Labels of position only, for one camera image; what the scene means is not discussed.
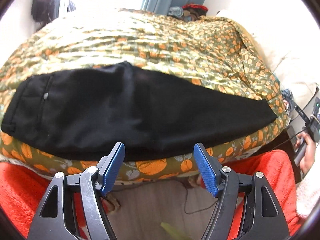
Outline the person's right hand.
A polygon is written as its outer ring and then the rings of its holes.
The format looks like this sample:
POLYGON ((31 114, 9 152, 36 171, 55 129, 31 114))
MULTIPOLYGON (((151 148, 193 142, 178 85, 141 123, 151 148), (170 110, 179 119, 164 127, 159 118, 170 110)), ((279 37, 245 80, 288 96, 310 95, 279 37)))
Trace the person's right hand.
POLYGON ((308 133, 301 132, 297 135, 295 149, 299 148, 302 138, 306 142, 306 149, 305 155, 301 159, 299 166, 302 173, 306 175, 315 162, 316 143, 312 140, 308 133))

